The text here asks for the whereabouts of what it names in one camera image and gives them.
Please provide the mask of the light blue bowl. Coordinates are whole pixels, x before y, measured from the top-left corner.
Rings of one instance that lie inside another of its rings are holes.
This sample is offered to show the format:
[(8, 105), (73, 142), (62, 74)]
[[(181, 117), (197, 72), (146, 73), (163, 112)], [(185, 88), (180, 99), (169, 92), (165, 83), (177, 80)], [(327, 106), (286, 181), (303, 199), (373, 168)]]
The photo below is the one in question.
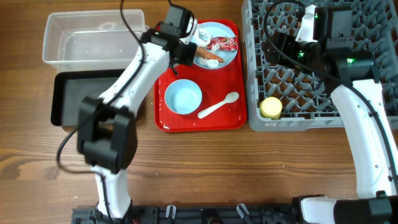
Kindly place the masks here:
[(179, 115), (193, 113), (201, 104), (201, 88), (193, 81), (179, 79), (172, 82), (164, 93), (168, 109)]

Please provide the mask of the yellow cup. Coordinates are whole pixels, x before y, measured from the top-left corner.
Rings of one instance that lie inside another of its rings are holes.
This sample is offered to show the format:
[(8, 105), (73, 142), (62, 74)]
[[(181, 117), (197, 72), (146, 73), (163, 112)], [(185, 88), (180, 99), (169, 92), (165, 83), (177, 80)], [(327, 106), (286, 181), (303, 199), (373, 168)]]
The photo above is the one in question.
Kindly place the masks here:
[(259, 105), (263, 118), (279, 119), (282, 112), (282, 102), (273, 96), (267, 97)]

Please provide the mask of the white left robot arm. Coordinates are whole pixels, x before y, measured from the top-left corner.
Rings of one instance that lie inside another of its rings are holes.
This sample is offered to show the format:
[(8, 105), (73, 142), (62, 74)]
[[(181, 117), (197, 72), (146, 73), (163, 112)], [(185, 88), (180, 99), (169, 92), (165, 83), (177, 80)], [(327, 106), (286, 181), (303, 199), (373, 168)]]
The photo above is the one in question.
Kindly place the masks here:
[(81, 102), (77, 149), (96, 175), (96, 216), (103, 223), (133, 221), (126, 169), (137, 149), (137, 111), (164, 72), (175, 64), (192, 65), (196, 26), (191, 11), (171, 4), (165, 21), (141, 35), (132, 62), (116, 82), (98, 98)]

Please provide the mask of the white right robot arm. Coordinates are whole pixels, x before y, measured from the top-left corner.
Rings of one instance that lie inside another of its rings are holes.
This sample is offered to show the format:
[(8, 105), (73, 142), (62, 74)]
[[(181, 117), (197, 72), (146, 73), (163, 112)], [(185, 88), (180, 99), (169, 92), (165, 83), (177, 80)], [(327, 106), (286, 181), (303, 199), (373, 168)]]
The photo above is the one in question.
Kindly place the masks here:
[(357, 199), (324, 195), (294, 199), (302, 223), (396, 223), (397, 146), (383, 104), (375, 56), (353, 48), (352, 11), (318, 7), (313, 37), (297, 41), (281, 32), (267, 34), (266, 60), (304, 73), (325, 84), (343, 121), (356, 171)]

